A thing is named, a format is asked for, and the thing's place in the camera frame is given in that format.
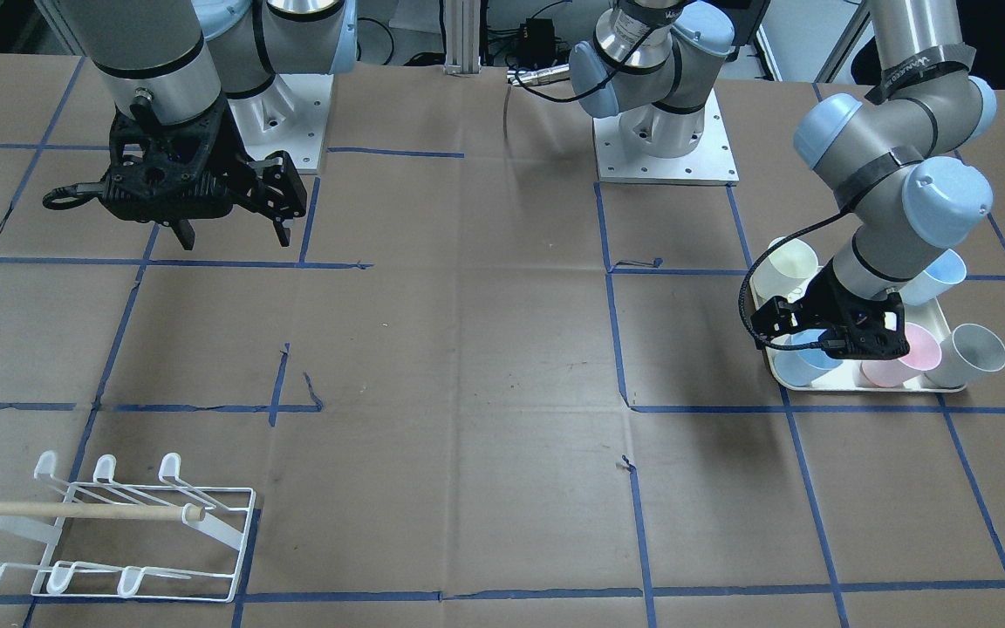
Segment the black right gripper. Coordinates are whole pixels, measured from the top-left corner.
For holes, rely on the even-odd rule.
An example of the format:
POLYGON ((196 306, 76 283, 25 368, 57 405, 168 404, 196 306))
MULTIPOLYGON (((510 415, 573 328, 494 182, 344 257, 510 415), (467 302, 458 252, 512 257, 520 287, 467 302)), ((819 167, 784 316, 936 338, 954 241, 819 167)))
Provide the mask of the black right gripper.
POLYGON ((109 131, 111 164, 99 201, 115 217, 172 228, 186 251, 195 247, 192 220, 223 218, 240 207, 274 223, 279 245, 291 245, 307 191, 286 151, 254 160, 247 154, 226 96, 195 118, 164 125, 159 100, 144 92, 117 114, 109 131))

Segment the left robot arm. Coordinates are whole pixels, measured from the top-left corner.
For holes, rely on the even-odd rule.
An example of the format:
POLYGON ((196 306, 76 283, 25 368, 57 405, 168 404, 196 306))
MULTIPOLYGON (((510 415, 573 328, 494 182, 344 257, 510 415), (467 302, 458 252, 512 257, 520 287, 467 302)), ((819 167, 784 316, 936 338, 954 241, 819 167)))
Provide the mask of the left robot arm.
MULTIPOLYGON (((860 227, 797 301, 766 297, 738 313, 757 347, 818 330, 810 346, 840 360, 908 353, 900 295, 989 214, 988 179, 952 158, 988 130, 997 99, 972 75, 974 48, 954 1, 872 1, 881 80, 863 100, 837 94, 799 122, 795 151, 860 227)), ((734 47, 725 12, 703 1, 618 1, 571 48, 574 99, 592 118, 683 118, 698 125, 734 47)))

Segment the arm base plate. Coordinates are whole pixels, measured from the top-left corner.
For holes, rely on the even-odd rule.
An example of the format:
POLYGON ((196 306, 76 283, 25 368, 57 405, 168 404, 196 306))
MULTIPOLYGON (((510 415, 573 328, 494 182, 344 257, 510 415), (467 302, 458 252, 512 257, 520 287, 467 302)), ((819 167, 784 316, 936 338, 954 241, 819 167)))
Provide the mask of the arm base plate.
POLYGON ((726 186, 741 179, 715 91, 694 113, 647 104, 593 126, 599 181, 726 186))
POLYGON ((256 94, 230 94, 241 139, 252 158, 286 151, 300 174, 319 174, 334 76, 278 74, 256 94))

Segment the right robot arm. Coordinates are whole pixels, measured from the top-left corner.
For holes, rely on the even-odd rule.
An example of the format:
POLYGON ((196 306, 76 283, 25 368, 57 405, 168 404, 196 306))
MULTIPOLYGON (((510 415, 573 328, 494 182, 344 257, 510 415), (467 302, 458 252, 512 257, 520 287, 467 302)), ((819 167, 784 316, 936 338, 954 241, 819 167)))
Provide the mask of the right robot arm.
POLYGON ((89 201, 128 222, 163 225, 184 249, 195 220, 241 207, 280 245, 308 208, 297 161, 307 110, 290 75, 343 74, 356 63, 352 1, 65 1, 64 17, 116 112, 99 181, 69 184, 51 210, 89 201))

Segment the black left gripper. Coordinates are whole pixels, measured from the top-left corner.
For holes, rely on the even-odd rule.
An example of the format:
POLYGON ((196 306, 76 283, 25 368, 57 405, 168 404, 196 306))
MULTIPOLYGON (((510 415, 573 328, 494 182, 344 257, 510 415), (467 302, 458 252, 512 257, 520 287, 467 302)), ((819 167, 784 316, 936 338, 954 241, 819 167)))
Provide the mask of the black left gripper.
POLYGON ((774 338, 820 329, 814 345, 837 360, 893 360, 908 352, 904 303, 896 294, 877 301, 846 289, 827 263, 796 302, 772 297, 749 318, 757 347, 774 338))

